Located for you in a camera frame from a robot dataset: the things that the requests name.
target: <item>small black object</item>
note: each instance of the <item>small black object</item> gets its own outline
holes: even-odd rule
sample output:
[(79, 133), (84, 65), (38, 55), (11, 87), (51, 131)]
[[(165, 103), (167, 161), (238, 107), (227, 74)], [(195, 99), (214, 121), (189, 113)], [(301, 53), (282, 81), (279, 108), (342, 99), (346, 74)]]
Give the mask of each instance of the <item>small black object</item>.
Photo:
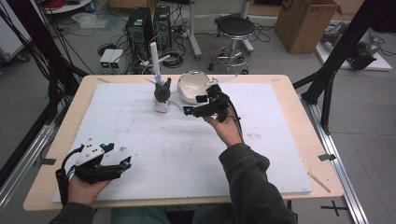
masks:
[(209, 67), (207, 68), (209, 71), (213, 71), (213, 68), (215, 67), (215, 65), (213, 63), (209, 64)]
[(169, 97), (171, 97), (171, 91), (169, 90), (171, 86), (171, 78), (169, 77), (163, 85), (160, 83), (155, 83), (154, 96), (155, 99), (160, 103), (165, 103)]
[(55, 159), (43, 159), (41, 160), (41, 164), (43, 165), (53, 165), (55, 164), (56, 160)]
[(333, 161), (337, 159), (333, 154), (323, 154), (318, 157), (321, 161), (326, 161), (326, 160)]
[(370, 63), (376, 61), (370, 52), (368, 52), (364, 47), (360, 48), (359, 45), (352, 50), (349, 57), (346, 59), (350, 66), (355, 70), (363, 70)]
[(63, 206), (67, 204), (69, 179), (66, 176), (65, 169), (59, 169), (55, 172), (56, 180), (58, 181), (59, 193), (61, 195), (61, 203)]
[(228, 96), (221, 91), (219, 85), (213, 85), (207, 90), (207, 95), (196, 96), (197, 103), (209, 101), (206, 105), (183, 106), (185, 115), (193, 115), (196, 118), (218, 115), (218, 120), (223, 122), (227, 118)]
[(76, 176), (84, 182), (93, 184), (99, 181), (120, 178), (121, 174), (130, 167), (131, 157), (121, 161), (118, 165), (102, 166), (100, 162), (87, 162), (80, 166), (76, 166)]

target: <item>electronic equipment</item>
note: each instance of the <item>electronic equipment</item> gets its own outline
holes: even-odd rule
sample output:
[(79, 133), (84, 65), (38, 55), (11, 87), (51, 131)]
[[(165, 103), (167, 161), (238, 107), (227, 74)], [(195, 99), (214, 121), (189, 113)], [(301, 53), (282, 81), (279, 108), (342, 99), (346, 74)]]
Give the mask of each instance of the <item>electronic equipment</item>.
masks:
[[(55, 172), (56, 180), (58, 181), (59, 193), (61, 195), (62, 205), (67, 204), (69, 177), (75, 173), (78, 178), (86, 183), (94, 184), (99, 181), (112, 180), (120, 178), (121, 174), (131, 168), (131, 156), (120, 161), (120, 164), (102, 165), (104, 155), (113, 150), (114, 144), (108, 145), (95, 144), (90, 138), (84, 146), (72, 150), (62, 162), (62, 167)], [(65, 170), (67, 160), (75, 153), (80, 153), (68, 172)]]
[(114, 49), (110, 58), (110, 67), (113, 74), (121, 74), (125, 70), (126, 60), (123, 49)]
[(154, 11), (154, 32), (157, 36), (157, 49), (172, 48), (172, 33), (169, 6), (156, 6)]
[[(334, 47), (346, 31), (347, 27), (348, 23), (341, 21), (333, 28), (327, 29), (320, 41), (323, 43), (329, 42)], [(362, 70), (376, 60), (374, 55), (380, 50), (379, 39), (373, 36), (371, 32), (371, 29), (366, 31), (364, 36), (349, 53), (349, 56), (346, 59), (350, 66), (355, 70)]]
[(212, 115), (217, 115), (218, 120), (223, 122), (227, 116), (228, 103), (230, 98), (228, 95), (221, 91), (219, 85), (210, 86), (207, 90), (207, 95), (197, 95), (197, 103), (205, 103), (206, 105), (193, 106), (183, 106), (185, 115), (193, 115), (196, 118), (207, 117)]
[(110, 73), (110, 59), (113, 53), (114, 49), (106, 49), (99, 61), (105, 75)]
[(127, 38), (134, 53), (143, 60), (151, 57), (149, 43), (154, 38), (151, 13), (148, 7), (134, 7), (125, 25)]
[(106, 49), (100, 59), (100, 64), (105, 75), (122, 73), (126, 66), (123, 49)]

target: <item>finger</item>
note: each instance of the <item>finger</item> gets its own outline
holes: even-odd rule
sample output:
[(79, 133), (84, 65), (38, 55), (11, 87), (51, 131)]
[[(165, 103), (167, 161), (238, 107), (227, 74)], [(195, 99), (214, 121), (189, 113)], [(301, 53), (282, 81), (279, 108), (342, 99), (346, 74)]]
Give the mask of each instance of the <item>finger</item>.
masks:
[(210, 124), (212, 127), (215, 127), (216, 124), (219, 123), (218, 120), (213, 119), (212, 117), (204, 117), (204, 121)]

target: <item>stool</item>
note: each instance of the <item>stool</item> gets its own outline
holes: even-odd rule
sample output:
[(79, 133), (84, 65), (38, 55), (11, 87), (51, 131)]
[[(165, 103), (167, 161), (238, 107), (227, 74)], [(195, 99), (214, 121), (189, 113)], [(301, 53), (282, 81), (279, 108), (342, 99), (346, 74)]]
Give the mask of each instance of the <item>stool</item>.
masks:
[(230, 67), (244, 65), (241, 74), (248, 74), (248, 57), (244, 51), (239, 49), (236, 44), (240, 40), (248, 39), (254, 34), (256, 27), (253, 22), (239, 17), (229, 17), (218, 22), (218, 32), (220, 35), (226, 35), (231, 38), (230, 47), (222, 47), (216, 51), (208, 69), (213, 71), (214, 62), (227, 65), (227, 73)]

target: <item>concrete floor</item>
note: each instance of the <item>concrete floor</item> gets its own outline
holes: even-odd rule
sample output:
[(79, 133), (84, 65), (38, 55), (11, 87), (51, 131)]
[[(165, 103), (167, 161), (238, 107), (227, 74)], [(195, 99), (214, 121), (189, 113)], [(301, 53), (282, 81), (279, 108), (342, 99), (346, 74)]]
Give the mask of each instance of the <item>concrete floor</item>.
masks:
[[(105, 30), (80, 30), (75, 23), (64, 15), (60, 25), (74, 30), (65, 35), (78, 55), (95, 74), (102, 74), (97, 54), (99, 46), (109, 43), (114, 35), (122, 35), (125, 21), (116, 20), (114, 27)], [(196, 33), (215, 33), (216, 16), (196, 19)], [(271, 26), (276, 18), (251, 17), (254, 22)], [(315, 53), (288, 54), (279, 42), (274, 29), (263, 31), (269, 42), (254, 41), (255, 49), (248, 57), (249, 73), (283, 74), (292, 82), (307, 77), (321, 67)], [(376, 34), (385, 40), (383, 49), (396, 50), (396, 38), (391, 34)], [(184, 63), (179, 68), (162, 68), (163, 74), (182, 74), (188, 70), (201, 70), (207, 74), (224, 74), (222, 66), (214, 71), (207, 67), (216, 49), (229, 45), (224, 37), (197, 35), (203, 52), (201, 60), (196, 61), (192, 55), (191, 45), (184, 41), (187, 52), (183, 55)], [(73, 63), (87, 70), (85, 65), (71, 53)], [(394, 56), (384, 59), (396, 67)], [(0, 167), (3, 166), (12, 151), (16, 148), (36, 118), (48, 103), (48, 81), (42, 77), (32, 60), (22, 63), (13, 60), (6, 67), (0, 68)], [(303, 93), (307, 87), (297, 90)], [(396, 72), (352, 71), (340, 69), (334, 80), (332, 108), (330, 114), (330, 132), (338, 149), (353, 188), (361, 201), (361, 205), (371, 223), (396, 223)], [(57, 211), (26, 212), (22, 204), (32, 185), (38, 168), (32, 167), (24, 178), (6, 209), (0, 214), (0, 223), (46, 223)], [(321, 206), (346, 207), (343, 198), (295, 200), (293, 210), (299, 214), (300, 223), (352, 223), (347, 210), (323, 209)], [(100, 209), (94, 223), (109, 223), (110, 209)]]

